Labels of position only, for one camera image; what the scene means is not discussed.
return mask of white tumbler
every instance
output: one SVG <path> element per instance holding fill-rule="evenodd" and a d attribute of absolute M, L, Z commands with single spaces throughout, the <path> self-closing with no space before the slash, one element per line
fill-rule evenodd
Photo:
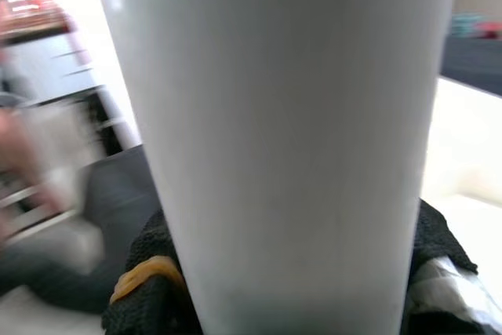
<path fill-rule="evenodd" d="M 396 334 L 452 0 L 102 0 L 207 334 Z"/>

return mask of red object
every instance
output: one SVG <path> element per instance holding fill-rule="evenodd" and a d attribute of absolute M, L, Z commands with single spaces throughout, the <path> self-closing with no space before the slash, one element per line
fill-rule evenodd
<path fill-rule="evenodd" d="M 479 23 L 477 28 L 482 32 L 481 38 L 498 39 L 502 36 L 502 23 Z"/>

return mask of white cabinet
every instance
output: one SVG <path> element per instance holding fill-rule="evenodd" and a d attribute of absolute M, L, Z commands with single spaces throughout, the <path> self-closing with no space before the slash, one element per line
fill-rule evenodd
<path fill-rule="evenodd" d="M 78 59 L 80 50 L 71 44 L 71 34 L 8 46 L 6 52 L 15 75 L 24 80 L 23 95 L 37 103 L 96 86 L 90 69 Z"/>

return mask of person's arm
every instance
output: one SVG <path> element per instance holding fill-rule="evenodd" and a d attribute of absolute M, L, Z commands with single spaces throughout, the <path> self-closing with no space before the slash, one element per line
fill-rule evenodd
<path fill-rule="evenodd" d="M 24 180 L 27 186 L 35 186 L 36 206 L 45 205 L 52 212 L 60 212 L 61 204 L 42 182 L 33 144 L 19 118 L 9 109 L 0 108 L 0 166 Z"/>

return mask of yellow object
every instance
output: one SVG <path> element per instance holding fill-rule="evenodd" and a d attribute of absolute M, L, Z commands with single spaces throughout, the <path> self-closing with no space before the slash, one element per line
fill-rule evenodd
<path fill-rule="evenodd" d="M 115 291 L 111 295 L 110 304 L 127 296 L 154 275 L 165 276 L 174 282 L 183 293 L 188 292 L 185 280 L 173 260 L 169 257 L 157 255 L 141 262 L 131 271 L 126 272 L 120 277 L 115 285 Z"/>

